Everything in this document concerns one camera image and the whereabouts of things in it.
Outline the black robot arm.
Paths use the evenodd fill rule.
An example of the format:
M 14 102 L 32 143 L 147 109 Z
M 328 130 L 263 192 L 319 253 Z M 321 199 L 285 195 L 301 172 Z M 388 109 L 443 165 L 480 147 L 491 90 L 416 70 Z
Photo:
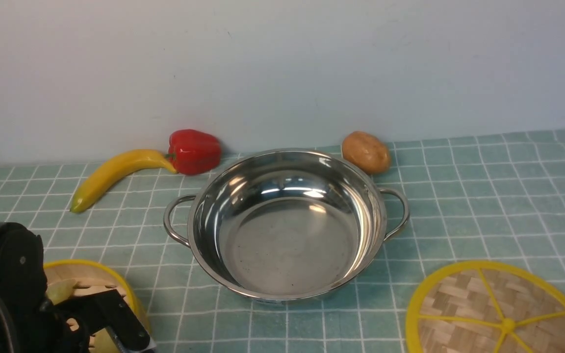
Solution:
M 0 223 L 0 353 L 87 353 L 47 297 L 43 242 L 19 223 Z

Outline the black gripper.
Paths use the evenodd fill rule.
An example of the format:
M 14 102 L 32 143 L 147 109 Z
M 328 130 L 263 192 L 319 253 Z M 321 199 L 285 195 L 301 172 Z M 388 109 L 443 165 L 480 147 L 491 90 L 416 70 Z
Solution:
M 79 353 L 81 339 L 47 298 L 44 248 L 19 223 L 0 223 L 0 353 Z

